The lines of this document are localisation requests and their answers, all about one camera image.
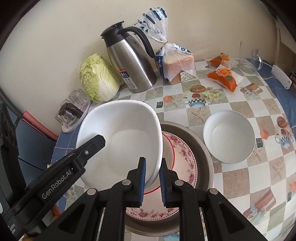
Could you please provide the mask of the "orange snack packet front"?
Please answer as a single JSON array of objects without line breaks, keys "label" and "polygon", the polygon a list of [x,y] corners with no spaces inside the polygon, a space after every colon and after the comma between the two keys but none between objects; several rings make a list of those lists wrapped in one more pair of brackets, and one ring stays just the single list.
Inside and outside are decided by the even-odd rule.
[{"label": "orange snack packet front", "polygon": [[207,77],[215,80],[230,92],[234,92],[238,84],[243,80],[241,75],[223,65],[219,65],[215,70],[208,73]]}]

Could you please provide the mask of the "bagged sliced bread loaf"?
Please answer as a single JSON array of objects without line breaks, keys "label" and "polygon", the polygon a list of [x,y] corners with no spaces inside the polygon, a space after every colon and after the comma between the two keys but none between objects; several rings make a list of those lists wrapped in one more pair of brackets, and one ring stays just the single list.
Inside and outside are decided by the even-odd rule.
[{"label": "bagged sliced bread loaf", "polygon": [[161,43],[154,54],[154,61],[161,77],[170,84],[180,83],[182,75],[196,77],[193,54],[186,48],[168,41],[168,17],[161,7],[150,8],[134,24],[145,35]]}]

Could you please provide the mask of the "clear glass mug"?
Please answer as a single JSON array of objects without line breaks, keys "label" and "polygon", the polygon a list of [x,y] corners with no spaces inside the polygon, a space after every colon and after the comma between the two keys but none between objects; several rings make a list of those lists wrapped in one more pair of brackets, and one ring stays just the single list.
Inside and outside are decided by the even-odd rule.
[{"label": "clear glass mug", "polygon": [[249,57],[240,58],[238,67],[246,73],[259,71],[263,66],[263,61],[259,56],[259,49],[253,49]]}]

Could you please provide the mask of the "pale blue white bowl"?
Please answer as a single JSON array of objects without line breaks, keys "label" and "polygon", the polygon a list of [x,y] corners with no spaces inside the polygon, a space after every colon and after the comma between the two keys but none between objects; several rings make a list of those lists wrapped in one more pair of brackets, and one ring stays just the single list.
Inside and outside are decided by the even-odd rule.
[{"label": "pale blue white bowl", "polygon": [[206,120],[203,140],[210,154],[226,164],[246,160],[255,146],[251,123],[242,114],[229,109],[219,110]]}]

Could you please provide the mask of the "napa cabbage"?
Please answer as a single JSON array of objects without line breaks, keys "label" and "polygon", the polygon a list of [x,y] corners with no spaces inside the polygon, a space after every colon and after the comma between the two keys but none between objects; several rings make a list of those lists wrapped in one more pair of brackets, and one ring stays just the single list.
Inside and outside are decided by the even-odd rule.
[{"label": "napa cabbage", "polygon": [[113,67],[99,54],[93,54],[83,61],[79,78],[84,92],[93,102],[110,101],[120,88]]}]

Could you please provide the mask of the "pink floral round plate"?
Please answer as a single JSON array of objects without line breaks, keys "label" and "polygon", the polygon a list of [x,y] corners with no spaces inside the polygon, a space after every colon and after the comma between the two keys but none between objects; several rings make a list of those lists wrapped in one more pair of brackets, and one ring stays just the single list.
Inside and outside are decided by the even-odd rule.
[{"label": "pink floral round plate", "polygon": [[[198,169],[193,152],[181,138],[172,133],[168,135],[175,148],[175,165],[172,170],[177,173],[179,179],[195,187]],[[144,195],[140,208],[127,208],[126,214],[141,221],[159,221],[174,215],[178,210],[178,208],[166,208],[163,205],[161,188],[159,188],[155,192]]]}]

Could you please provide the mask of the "red rimmed floral bowl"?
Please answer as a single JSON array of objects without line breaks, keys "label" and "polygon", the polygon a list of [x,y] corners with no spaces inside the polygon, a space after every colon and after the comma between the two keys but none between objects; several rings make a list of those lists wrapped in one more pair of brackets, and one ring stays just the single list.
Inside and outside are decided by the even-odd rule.
[{"label": "red rimmed floral bowl", "polygon": [[[172,170],[175,165],[175,148],[169,138],[168,133],[162,132],[163,135],[163,158],[166,160],[167,167]],[[144,195],[148,195],[152,192],[155,192],[160,188],[159,176],[156,178],[154,183],[146,188],[144,191]]]}]

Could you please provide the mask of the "oval tray with glasses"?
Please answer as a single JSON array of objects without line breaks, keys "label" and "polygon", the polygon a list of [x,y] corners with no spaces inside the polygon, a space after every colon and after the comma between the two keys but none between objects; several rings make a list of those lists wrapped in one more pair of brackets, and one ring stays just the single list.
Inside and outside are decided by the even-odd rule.
[{"label": "oval tray with glasses", "polygon": [[92,101],[82,89],[73,90],[57,111],[55,119],[64,133],[75,130],[84,120]]}]

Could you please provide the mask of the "white square bowl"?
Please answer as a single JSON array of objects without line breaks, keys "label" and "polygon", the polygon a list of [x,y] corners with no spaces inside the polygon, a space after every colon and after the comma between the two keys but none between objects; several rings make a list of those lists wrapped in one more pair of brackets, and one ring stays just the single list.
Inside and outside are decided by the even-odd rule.
[{"label": "white square bowl", "polygon": [[81,123],[76,147],[101,135],[105,147],[90,158],[81,179],[85,186],[109,189],[146,159],[145,187],[156,180],[163,156],[159,118],[152,107],[137,100],[117,100],[94,108]]}]

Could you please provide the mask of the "orange snack packet back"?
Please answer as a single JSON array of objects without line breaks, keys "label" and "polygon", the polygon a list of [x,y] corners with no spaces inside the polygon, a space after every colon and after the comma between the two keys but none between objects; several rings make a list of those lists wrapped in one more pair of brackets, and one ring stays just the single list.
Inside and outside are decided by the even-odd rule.
[{"label": "orange snack packet back", "polygon": [[220,55],[211,59],[209,62],[213,67],[219,67],[220,65],[222,65],[228,69],[231,69],[233,67],[232,62],[231,62],[231,58],[224,53],[220,53]]}]

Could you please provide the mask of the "stainless steel round pan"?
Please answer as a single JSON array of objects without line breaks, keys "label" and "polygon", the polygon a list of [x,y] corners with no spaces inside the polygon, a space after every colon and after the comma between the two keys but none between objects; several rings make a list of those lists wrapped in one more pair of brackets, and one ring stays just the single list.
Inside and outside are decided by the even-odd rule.
[{"label": "stainless steel round pan", "polygon": [[[200,138],[188,128],[170,121],[162,121],[163,132],[168,132],[181,138],[191,149],[196,159],[198,176],[195,188],[208,190],[213,187],[214,168],[211,156]],[[137,235],[157,237],[170,235],[179,229],[179,212],[159,221],[141,221],[126,214],[125,228]]]}]

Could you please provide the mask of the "dark blue refrigerator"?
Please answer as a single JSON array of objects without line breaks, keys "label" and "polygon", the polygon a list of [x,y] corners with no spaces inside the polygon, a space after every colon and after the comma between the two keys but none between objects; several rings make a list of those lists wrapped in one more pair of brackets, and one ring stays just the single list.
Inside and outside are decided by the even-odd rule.
[{"label": "dark blue refrigerator", "polygon": [[1,213],[18,202],[25,188],[46,171],[55,144],[1,101]]}]

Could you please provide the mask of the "white power strip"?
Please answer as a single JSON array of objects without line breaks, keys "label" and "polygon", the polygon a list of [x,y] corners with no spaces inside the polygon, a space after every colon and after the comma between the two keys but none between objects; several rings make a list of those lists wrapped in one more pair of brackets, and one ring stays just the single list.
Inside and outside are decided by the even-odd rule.
[{"label": "white power strip", "polygon": [[271,73],[275,76],[275,78],[282,84],[282,86],[286,90],[289,90],[291,88],[292,81],[281,68],[279,68],[277,65],[273,65]]}]

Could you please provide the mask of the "orange snack packet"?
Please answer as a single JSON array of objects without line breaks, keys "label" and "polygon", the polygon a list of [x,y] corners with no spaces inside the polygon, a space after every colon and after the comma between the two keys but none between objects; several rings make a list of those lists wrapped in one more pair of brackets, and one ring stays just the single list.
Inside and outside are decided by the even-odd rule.
[{"label": "orange snack packet", "polygon": [[228,69],[231,69],[233,67],[232,62],[231,62],[231,58],[224,53],[220,53],[220,55],[211,59],[209,62],[213,67],[219,67],[220,65],[222,65]]},{"label": "orange snack packet", "polygon": [[215,80],[230,92],[234,92],[238,84],[243,80],[241,75],[223,65],[219,65],[215,70],[208,73],[207,77]]}]

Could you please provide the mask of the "stainless steel thermos jug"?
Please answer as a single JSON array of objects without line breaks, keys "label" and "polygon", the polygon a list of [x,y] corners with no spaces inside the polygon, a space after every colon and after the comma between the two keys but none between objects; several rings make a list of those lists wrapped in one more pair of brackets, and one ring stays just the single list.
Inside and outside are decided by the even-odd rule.
[{"label": "stainless steel thermos jug", "polygon": [[123,21],[106,28],[101,37],[109,59],[130,92],[144,92],[157,81],[149,61],[154,58],[153,48],[145,33],[137,27],[122,26]]}]

